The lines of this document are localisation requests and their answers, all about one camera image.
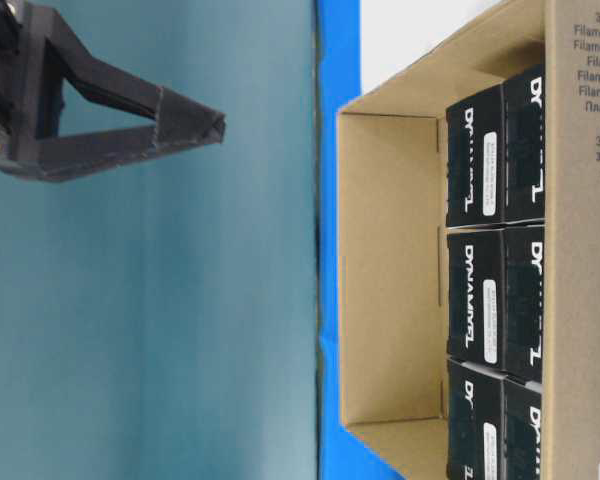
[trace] black box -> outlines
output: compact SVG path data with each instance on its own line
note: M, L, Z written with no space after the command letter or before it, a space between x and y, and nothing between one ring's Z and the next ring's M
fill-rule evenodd
M502 86L447 110L449 127L447 226L504 222L505 125Z
M457 233L449 245L451 356L504 368L504 230Z
M507 480L540 480L542 390L508 378L505 390Z
M508 223L545 215L545 90L544 65L504 83Z
M449 360L450 480L504 478L505 376Z
M542 382L544 227L505 230L506 331L504 369Z

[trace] blue tape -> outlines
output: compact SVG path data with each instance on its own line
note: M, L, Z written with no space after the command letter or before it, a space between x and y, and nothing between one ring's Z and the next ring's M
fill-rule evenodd
M402 478L340 426L338 378L338 257L336 114L360 95L359 0L319 0L321 140L320 289L324 358L321 480Z

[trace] box flap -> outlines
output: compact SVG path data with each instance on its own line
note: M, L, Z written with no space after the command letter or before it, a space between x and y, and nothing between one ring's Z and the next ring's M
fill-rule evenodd
M459 99L543 61L544 11L538 0L496 5L343 112L442 117Z
M587 112L575 26L599 28L600 0L551 0L547 25L547 304L543 478L598 478L600 464L600 113Z

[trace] blue surface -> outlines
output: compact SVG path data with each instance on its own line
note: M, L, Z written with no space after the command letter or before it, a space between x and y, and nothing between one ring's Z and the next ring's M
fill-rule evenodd
M323 58L320 63L321 148L321 301L320 345L324 359L322 480L399 479L386 464L348 434L339 421L338 257L336 112L360 95L359 1L320 0Z
M52 3L228 131L72 184L0 174L0 480L315 478L313 2ZM68 100L65 132L137 123Z

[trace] white wall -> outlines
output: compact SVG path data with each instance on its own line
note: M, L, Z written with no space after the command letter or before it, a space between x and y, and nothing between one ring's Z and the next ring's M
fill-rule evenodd
M360 0L362 90L409 66L499 0Z

